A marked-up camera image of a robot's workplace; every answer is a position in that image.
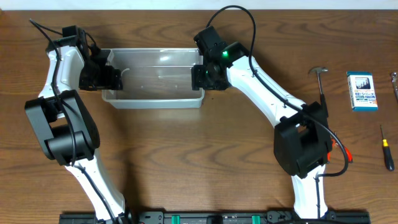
white wall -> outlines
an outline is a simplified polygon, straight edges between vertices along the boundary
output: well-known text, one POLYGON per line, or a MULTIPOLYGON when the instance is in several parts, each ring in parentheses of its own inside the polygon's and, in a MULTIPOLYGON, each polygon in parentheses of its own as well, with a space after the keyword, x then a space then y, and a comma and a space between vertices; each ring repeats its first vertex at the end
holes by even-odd
POLYGON ((398 0, 0 0, 3 10, 220 9, 398 9, 398 0))

screwdriver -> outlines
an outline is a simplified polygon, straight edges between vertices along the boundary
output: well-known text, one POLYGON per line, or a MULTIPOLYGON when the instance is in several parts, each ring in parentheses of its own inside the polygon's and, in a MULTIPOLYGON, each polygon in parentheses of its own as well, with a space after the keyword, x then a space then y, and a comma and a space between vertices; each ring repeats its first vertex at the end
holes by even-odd
POLYGON ((384 153, 384 163, 386 164, 387 170, 393 171, 394 161, 392 160, 390 147, 388 146, 387 140, 384 137, 383 126, 380 125, 381 136, 383 138, 383 153, 384 153))

screwdriver handle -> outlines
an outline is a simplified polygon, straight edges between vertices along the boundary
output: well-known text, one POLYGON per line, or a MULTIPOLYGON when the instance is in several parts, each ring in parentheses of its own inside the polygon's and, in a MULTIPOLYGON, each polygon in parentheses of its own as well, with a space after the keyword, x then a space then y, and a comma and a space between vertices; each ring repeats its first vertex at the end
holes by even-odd
POLYGON ((329 113, 328 113, 328 107, 326 106, 326 98, 325 98, 325 94, 321 94, 321 107, 324 110, 326 117, 329 117, 329 113))
POLYGON ((391 151, 389 146, 383 146, 384 163, 386 164, 387 170, 394 171, 394 161, 392 160, 391 151))

wooden table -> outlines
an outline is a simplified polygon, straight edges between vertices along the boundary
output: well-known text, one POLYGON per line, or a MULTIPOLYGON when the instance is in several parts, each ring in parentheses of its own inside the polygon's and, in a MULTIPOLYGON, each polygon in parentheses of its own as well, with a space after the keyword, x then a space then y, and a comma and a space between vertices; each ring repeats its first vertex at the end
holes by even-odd
MULTIPOLYGON (((74 177, 48 160, 24 112, 43 88, 47 41, 29 18, 52 29, 78 25, 100 47, 196 47, 193 36, 213 11, 24 11, 0 16, 0 222, 58 223, 63 212, 92 212, 74 177)), ((354 164, 325 179, 332 209, 360 209, 373 223, 398 220, 398 172, 384 166, 379 125, 398 166, 398 104, 389 74, 398 70, 397 11, 253 11, 254 56, 288 92, 319 99, 311 67, 329 68, 323 86, 330 128, 354 164), (346 71, 373 73, 379 111, 351 110, 346 71)), ((213 25, 229 43, 249 47, 243 12, 220 14, 213 25)), ((273 155, 273 128, 241 92, 207 91, 200 109, 117 110, 100 92, 80 92, 101 135, 112 180, 134 208, 168 211, 254 211, 292 208, 290 177, 273 155)), ((328 172, 341 169, 332 153, 328 172)))

